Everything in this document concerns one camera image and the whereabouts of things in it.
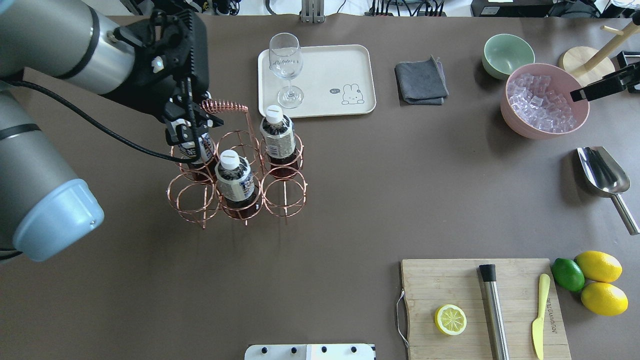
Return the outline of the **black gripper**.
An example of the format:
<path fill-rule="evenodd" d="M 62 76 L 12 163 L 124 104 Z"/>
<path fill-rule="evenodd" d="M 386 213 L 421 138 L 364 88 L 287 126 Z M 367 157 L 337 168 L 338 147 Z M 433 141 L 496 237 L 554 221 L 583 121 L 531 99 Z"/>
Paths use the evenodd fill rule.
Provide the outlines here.
<path fill-rule="evenodd" d="M 207 32 L 201 18 L 192 10 L 166 14 L 154 10 L 151 18 L 114 30 L 115 39 L 134 48 L 134 66 L 128 77 L 114 90 L 114 102 L 160 120 L 165 117 L 167 143 L 188 141 L 184 102 L 171 102 L 187 92 L 199 101 L 210 85 Z M 217 101 L 189 101 L 189 140 L 195 141 L 208 128 L 224 125 L 215 116 Z"/>

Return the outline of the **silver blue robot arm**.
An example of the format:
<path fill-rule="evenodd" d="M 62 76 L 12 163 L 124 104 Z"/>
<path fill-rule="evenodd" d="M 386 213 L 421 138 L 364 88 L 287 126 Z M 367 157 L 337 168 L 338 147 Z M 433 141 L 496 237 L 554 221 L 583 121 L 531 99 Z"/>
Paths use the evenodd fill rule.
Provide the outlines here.
<path fill-rule="evenodd" d="M 184 166 L 210 180 L 210 129 L 222 121 L 210 99 L 208 30 L 188 6 L 119 24 L 82 0 L 1 2 L 1 262 L 43 262 L 105 219 L 86 180 L 50 140 L 18 91 L 34 91 L 140 153 Z M 35 71 L 154 118 L 170 155 L 108 129 L 78 105 L 25 78 Z"/>

